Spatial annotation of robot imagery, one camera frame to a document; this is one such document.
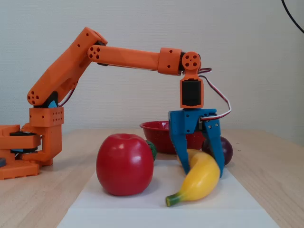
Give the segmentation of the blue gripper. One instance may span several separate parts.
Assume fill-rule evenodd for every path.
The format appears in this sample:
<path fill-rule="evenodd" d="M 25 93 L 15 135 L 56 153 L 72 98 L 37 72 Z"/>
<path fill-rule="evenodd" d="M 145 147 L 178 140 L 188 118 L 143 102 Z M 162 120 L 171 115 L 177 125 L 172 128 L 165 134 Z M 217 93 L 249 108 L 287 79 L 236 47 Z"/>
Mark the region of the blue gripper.
<path fill-rule="evenodd" d="M 202 120 L 203 117 L 216 116 L 216 111 L 216 109 L 183 109 L 169 112 L 170 138 L 186 174 L 190 171 L 186 135 L 202 131 L 219 166 L 220 178 L 223 175 L 225 158 L 219 119 Z"/>

